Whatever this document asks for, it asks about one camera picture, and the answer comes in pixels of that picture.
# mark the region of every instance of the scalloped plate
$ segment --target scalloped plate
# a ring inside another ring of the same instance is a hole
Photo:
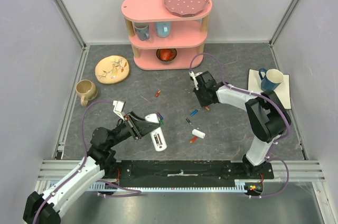
[[[180,17],[191,17],[201,13],[209,0],[164,0],[167,10]]]

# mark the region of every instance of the light blue mug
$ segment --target light blue mug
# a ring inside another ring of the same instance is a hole
[[[155,22],[156,33],[161,38],[166,38],[170,34],[171,22]]]
[[[134,23],[135,31],[138,38],[141,41],[148,40],[149,36],[149,23],[147,22],[135,22]]]
[[[284,80],[283,73],[277,69],[266,70],[265,68],[261,68],[259,69],[258,74],[262,80],[260,88],[263,91],[268,89],[275,90]]]

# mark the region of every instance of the pink shelf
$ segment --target pink shelf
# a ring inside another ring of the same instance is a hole
[[[155,23],[150,23],[149,40],[141,41],[137,35],[129,36],[129,40],[139,49],[196,47],[206,39],[206,33],[202,33],[200,28],[201,23],[197,21],[172,22],[170,35],[166,38],[159,38],[156,34]]]
[[[140,50],[139,52],[140,57],[134,58],[134,61],[143,70],[188,69],[192,58],[197,54],[197,48],[177,49],[177,57],[171,64],[162,64],[156,57],[156,50]],[[197,57],[192,67],[197,67],[202,60],[202,55]]]
[[[179,17],[171,14],[163,5],[163,0],[125,0],[121,9],[125,18],[132,22],[198,20],[210,13],[212,2],[211,0],[209,1],[205,10],[193,17]]]

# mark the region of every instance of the gray mug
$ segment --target gray mug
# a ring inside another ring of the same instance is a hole
[[[145,41],[149,39],[149,23],[135,22],[134,27],[135,27],[136,34],[141,41]]]

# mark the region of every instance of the gray floor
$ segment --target gray floor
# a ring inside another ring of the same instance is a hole
[[[247,88],[250,68],[275,68],[268,44],[206,44],[204,51],[219,58],[224,67],[226,81],[240,88]],[[94,74],[95,66],[101,59],[113,54],[128,59],[130,75],[115,85],[100,84]],[[194,71],[207,70],[217,81],[220,80],[217,64],[212,58],[205,56],[201,65]],[[210,111],[201,108],[192,92],[193,82],[189,79],[188,70],[141,70],[133,61],[130,45],[91,46],[82,78],[90,79],[97,85],[99,95],[96,100],[124,100],[126,113],[134,111],[144,117],[160,112],[164,117],[162,130],[168,144],[165,151],[156,152],[150,136],[138,142],[129,139],[114,148],[118,160],[241,160],[250,147],[254,135],[244,111],[222,104],[211,105]],[[155,98],[159,89],[162,92]],[[195,109],[199,110],[198,113],[190,117],[190,113]],[[65,142],[63,159],[79,160],[83,157],[80,122],[84,110],[78,98]],[[192,126],[185,121],[185,117],[191,119]],[[117,120],[118,117],[108,104],[93,106],[84,122],[87,145],[96,127],[112,129]],[[189,141],[193,137],[191,131],[194,128],[205,132],[206,137],[190,144]],[[294,127],[292,129],[290,137],[275,147],[273,156],[285,160],[303,160]]]
[[[280,184],[265,183],[266,193]],[[83,194],[62,224],[324,224],[310,183],[289,184],[278,196],[249,200],[238,193],[145,193],[104,199]]]

